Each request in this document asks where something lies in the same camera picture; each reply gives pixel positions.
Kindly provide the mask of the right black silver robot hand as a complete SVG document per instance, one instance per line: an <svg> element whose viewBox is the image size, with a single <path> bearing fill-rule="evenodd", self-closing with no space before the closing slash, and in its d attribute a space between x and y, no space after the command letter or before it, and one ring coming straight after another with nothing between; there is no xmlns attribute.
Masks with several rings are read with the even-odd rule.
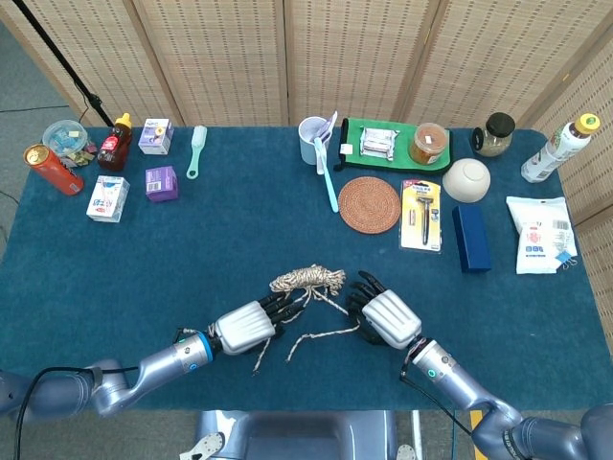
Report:
<svg viewBox="0 0 613 460"><path fill-rule="evenodd" d="M421 320L391 289L371 273L359 270L363 282L351 283L346 307L360 336L372 345L402 350L421 334Z"/></svg>

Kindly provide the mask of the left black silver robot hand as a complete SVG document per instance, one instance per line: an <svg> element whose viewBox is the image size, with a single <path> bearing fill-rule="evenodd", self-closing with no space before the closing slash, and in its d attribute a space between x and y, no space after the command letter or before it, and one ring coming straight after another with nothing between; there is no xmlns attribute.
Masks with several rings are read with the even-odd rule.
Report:
<svg viewBox="0 0 613 460"><path fill-rule="evenodd" d="M301 301L276 292L249 302L217 319L206 332L212 352L241 355L277 337L283 324L306 307Z"/></svg>

